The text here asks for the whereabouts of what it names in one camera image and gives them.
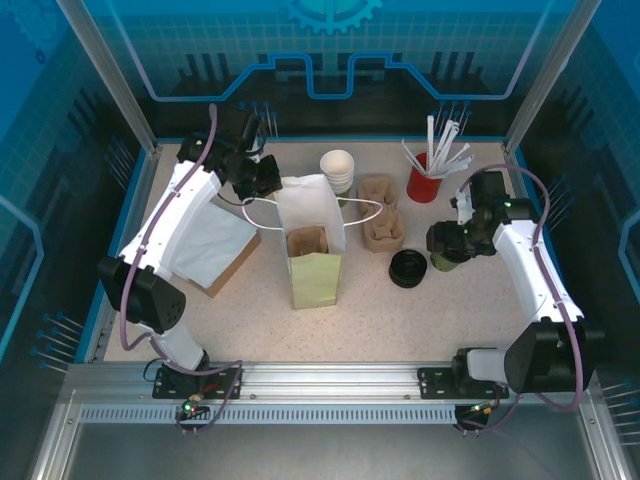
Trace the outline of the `green paper coffee cup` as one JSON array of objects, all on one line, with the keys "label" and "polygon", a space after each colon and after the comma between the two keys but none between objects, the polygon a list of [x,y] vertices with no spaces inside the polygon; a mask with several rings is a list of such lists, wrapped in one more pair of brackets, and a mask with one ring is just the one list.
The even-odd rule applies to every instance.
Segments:
[{"label": "green paper coffee cup", "polygon": [[430,254],[430,261],[432,266],[440,272],[450,272],[469,261],[471,256],[455,250],[447,250],[444,252],[432,252]]}]

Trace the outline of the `white paper napkin stack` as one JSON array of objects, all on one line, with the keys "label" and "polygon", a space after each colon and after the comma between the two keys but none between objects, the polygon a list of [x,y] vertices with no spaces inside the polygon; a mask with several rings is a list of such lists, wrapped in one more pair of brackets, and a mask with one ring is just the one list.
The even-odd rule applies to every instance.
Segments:
[{"label": "white paper napkin stack", "polygon": [[207,203],[185,233],[173,273],[208,289],[254,238],[259,235],[253,225]]}]

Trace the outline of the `brown pulp cup carrier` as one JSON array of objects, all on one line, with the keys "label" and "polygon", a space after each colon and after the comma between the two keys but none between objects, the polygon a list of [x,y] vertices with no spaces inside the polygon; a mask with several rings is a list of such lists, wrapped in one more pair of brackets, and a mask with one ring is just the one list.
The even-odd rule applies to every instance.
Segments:
[{"label": "brown pulp cup carrier", "polygon": [[288,256],[291,258],[329,252],[325,229],[320,226],[308,226],[293,230],[286,239],[286,245]]}]

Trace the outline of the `floral green paper bag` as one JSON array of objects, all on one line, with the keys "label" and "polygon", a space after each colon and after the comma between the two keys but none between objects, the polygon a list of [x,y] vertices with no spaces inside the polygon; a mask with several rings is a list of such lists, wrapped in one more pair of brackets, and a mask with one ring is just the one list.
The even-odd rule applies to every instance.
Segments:
[{"label": "floral green paper bag", "polygon": [[[334,305],[337,302],[343,257],[346,251],[346,228],[373,219],[376,213],[354,222],[343,219],[338,198],[326,177],[312,174],[302,177],[284,177],[282,188],[266,203],[275,206],[277,224],[262,225],[251,218],[247,206],[242,205],[245,220],[263,231],[277,231],[281,236],[285,260],[292,289],[293,307],[296,309]],[[356,203],[370,203],[382,208],[375,201],[356,198]],[[329,252],[312,253],[291,258],[287,253],[286,239],[295,229],[320,226],[325,229]]]}]

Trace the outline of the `stack of black lids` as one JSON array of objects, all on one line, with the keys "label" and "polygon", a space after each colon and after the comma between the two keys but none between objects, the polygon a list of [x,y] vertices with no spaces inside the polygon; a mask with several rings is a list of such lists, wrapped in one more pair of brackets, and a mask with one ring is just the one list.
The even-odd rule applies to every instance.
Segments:
[{"label": "stack of black lids", "polygon": [[401,288],[415,288],[423,280],[428,268],[425,256],[413,249],[395,253],[389,265],[391,281]]}]

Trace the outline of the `red straw holder cup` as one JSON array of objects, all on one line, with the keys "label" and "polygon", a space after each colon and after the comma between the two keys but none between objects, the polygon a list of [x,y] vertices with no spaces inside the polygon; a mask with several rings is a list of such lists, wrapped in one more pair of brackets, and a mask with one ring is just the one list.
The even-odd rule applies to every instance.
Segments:
[{"label": "red straw holder cup", "polygon": [[[416,157],[426,168],[427,153],[422,152]],[[407,195],[414,202],[430,203],[436,199],[441,182],[441,178],[423,177],[412,167],[406,187]]]}]

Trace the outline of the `stack of pulp cup carriers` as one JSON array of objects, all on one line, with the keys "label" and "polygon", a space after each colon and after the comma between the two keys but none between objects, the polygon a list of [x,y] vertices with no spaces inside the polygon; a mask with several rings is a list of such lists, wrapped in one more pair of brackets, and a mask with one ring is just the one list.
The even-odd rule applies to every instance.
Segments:
[{"label": "stack of pulp cup carriers", "polygon": [[370,176],[362,179],[356,189],[357,198],[382,205],[360,203],[363,218],[376,216],[362,224],[364,247],[372,253],[392,253],[402,249],[407,228],[403,215],[398,211],[399,193],[396,182],[389,176]]}]

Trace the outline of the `white wrapped straw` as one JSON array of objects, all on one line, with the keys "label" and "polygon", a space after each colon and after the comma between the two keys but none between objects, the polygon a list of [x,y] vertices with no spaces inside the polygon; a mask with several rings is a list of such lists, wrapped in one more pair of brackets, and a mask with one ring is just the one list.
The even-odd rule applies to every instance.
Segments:
[{"label": "white wrapped straw", "polygon": [[469,168],[470,164],[473,162],[474,160],[474,156],[473,155],[469,155],[463,159],[458,159],[455,162],[451,163],[450,165],[447,165],[446,168],[444,169],[444,176],[449,176],[453,173],[462,171],[462,170],[466,170]]},{"label": "white wrapped straw", "polygon": [[457,153],[452,155],[443,163],[441,169],[448,170],[453,166],[457,165],[458,163],[460,163],[464,159],[464,155],[470,149],[470,147],[471,145],[469,143],[465,143]]},{"label": "white wrapped straw", "polygon": [[453,121],[452,120],[447,120],[446,123],[444,124],[444,129],[443,132],[441,134],[440,137],[440,141],[438,143],[436,152],[435,152],[435,156],[434,156],[434,167],[438,168],[438,165],[440,163],[440,157],[441,154],[444,150],[444,145],[446,144],[446,141],[448,139],[449,133],[451,131],[451,128],[453,126]]},{"label": "white wrapped straw", "polygon": [[413,168],[415,168],[419,172],[420,175],[422,175],[423,177],[426,177],[427,176],[426,168],[422,165],[422,163],[418,160],[418,158],[410,151],[404,139],[401,140],[401,146],[403,148],[403,153],[406,160],[412,165]]},{"label": "white wrapped straw", "polygon": [[447,160],[451,145],[452,145],[454,139],[457,137],[458,132],[459,132],[459,123],[453,121],[453,126],[451,128],[451,131],[449,133],[449,136],[448,136],[448,139],[446,141],[446,144],[444,145],[444,150],[443,150],[443,152],[441,154],[441,157],[440,157],[440,163],[438,165],[438,168],[436,168],[437,171],[439,171],[441,169],[443,163]]}]

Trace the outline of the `stack of paper cups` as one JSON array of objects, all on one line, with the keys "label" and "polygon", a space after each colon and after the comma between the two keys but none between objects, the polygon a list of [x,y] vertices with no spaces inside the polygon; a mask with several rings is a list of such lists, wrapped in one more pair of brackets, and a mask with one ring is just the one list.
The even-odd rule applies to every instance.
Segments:
[{"label": "stack of paper cups", "polygon": [[332,150],[321,157],[319,166],[338,198],[339,206],[344,207],[354,181],[354,158],[345,150]]}]

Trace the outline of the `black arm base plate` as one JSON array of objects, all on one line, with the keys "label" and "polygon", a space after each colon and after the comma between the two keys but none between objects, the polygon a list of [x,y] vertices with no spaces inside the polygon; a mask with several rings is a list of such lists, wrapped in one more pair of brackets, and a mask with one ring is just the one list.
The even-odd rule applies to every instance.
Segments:
[{"label": "black arm base plate", "polygon": [[199,394],[206,400],[223,400],[228,391],[231,391],[230,398],[238,399],[242,375],[233,381],[237,372],[237,368],[231,368],[213,375],[193,376],[161,366],[155,374],[152,397],[161,400],[186,400],[191,395]]},{"label": "black arm base plate", "polygon": [[508,388],[490,381],[458,378],[451,367],[424,367],[417,370],[423,400],[500,400],[508,399]]}]

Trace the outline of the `aluminium frame post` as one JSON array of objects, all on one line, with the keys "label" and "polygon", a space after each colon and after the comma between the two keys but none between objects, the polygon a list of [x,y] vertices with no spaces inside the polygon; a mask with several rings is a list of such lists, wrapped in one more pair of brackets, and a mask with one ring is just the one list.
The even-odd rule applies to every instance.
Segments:
[{"label": "aluminium frame post", "polygon": [[545,62],[505,137],[504,151],[514,153],[589,26],[602,0],[576,0]]},{"label": "aluminium frame post", "polygon": [[82,0],[56,0],[134,136],[147,153],[157,140],[113,54]]}]

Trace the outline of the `aluminium mounting rail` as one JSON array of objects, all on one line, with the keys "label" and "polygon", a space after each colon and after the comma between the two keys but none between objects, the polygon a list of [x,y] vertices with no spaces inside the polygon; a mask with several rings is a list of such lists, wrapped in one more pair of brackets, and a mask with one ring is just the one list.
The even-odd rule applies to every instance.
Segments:
[{"label": "aluminium mounting rail", "polygon": [[[417,370],[447,362],[265,363],[242,367],[234,404],[471,404],[485,400],[423,400]],[[68,368],[58,402],[105,405],[181,404],[152,397],[157,364],[97,362]]]}]

